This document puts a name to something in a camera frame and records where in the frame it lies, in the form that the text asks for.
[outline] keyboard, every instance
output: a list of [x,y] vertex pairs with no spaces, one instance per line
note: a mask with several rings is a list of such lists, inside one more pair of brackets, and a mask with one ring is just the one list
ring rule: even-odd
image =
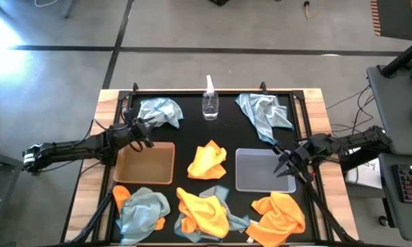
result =
[[412,165],[394,165],[393,172],[401,201],[412,203]]

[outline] light blue cloth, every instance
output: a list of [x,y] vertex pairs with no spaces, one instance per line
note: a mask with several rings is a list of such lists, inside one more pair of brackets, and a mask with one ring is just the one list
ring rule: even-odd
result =
[[166,197],[141,187],[123,204],[117,224],[121,229],[121,245],[132,245],[145,239],[156,227],[159,218],[171,212]]
[[168,122],[173,127],[179,128],[178,120],[183,119],[183,112],[180,106],[169,98],[144,99],[140,102],[138,118],[152,120],[145,123],[146,127],[156,124],[154,127],[160,127]]
[[[250,219],[248,215],[244,216],[244,218],[239,218],[237,216],[234,216],[230,213],[230,210],[226,204],[226,198],[228,195],[229,189],[222,187],[220,185],[211,187],[210,189],[207,189],[206,191],[201,192],[199,195],[200,198],[207,198],[211,196],[216,196],[219,200],[219,203],[226,208],[227,211],[227,220],[230,225],[230,230],[231,231],[242,231],[245,230],[249,225],[250,225]],[[185,218],[186,215],[183,213],[180,213],[180,216],[178,217],[178,220],[175,222],[174,226],[174,231],[176,235],[179,235],[180,237],[185,237],[189,240],[191,240],[194,243],[197,243],[201,238],[205,239],[211,239],[220,242],[222,239],[209,235],[207,233],[203,233],[200,230],[196,230],[193,233],[183,233],[181,230],[181,220]]]
[[250,119],[262,141],[273,145],[278,142],[273,138],[273,127],[294,130],[293,124],[287,119],[287,107],[281,106],[274,95],[242,93],[235,102]]

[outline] floor mat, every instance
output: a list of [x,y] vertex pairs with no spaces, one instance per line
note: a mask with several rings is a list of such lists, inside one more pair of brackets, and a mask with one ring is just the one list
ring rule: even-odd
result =
[[412,40],[412,0],[371,0],[375,35]]

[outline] microfiber towel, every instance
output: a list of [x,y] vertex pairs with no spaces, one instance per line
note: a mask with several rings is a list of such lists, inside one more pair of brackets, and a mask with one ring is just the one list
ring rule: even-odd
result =
[[290,234],[304,232],[304,215],[290,195],[272,192],[253,201],[252,207],[263,217],[258,224],[250,224],[245,233],[263,246],[279,246]]
[[287,119],[287,107],[281,106],[274,95],[242,93],[235,102],[250,119],[261,141],[273,145],[278,142],[273,138],[273,127],[294,129]]
[[226,160],[227,152],[214,141],[197,148],[194,161],[187,167],[188,178],[218,179],[226,174],[221,162]]
[[146,127],[154,125],[160,127],[164,123],[170,123],[173,127],[179,128],[178,120],[183,119],[183,112],[180,106],[169,98],[144,99],[140,102],[138,118],[153,119],[145,123]]
[[149,236],[154,229],[161,229],[165,223],[163,217],[170,212],[163,194],[141,187],[123,203],[121,218],[117,221],[123,236],[121,245],[133,245]]
[[192,242],[202,238],[221,241],[228,231],[241,231],[250,225],[248,215],[239,218],[231,214],[225,203],[229,189],[214,186],[203,191],[199,197],[177,188],[181,212],[174,231]]

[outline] plastic container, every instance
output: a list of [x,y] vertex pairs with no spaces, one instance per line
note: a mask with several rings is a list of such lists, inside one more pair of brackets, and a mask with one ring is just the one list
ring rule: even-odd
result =
[[218,93],[213,88],[210,75],[207,75],[207,91],[203,94],[202,111],[205,120],[215,120],[218,118],[219,98]]
[[288,169],[282,166],[273,174],[278,164],[278,155],[273,150],[246,149],[236,150],[236,189],[247,192],[293,193],[295,178],[293,176],[277,175]]
[[152,148],[136,152],[129,146],[119,150],[113,179],[120,183],[168,185],[172,183],[175,145],[154,142]]

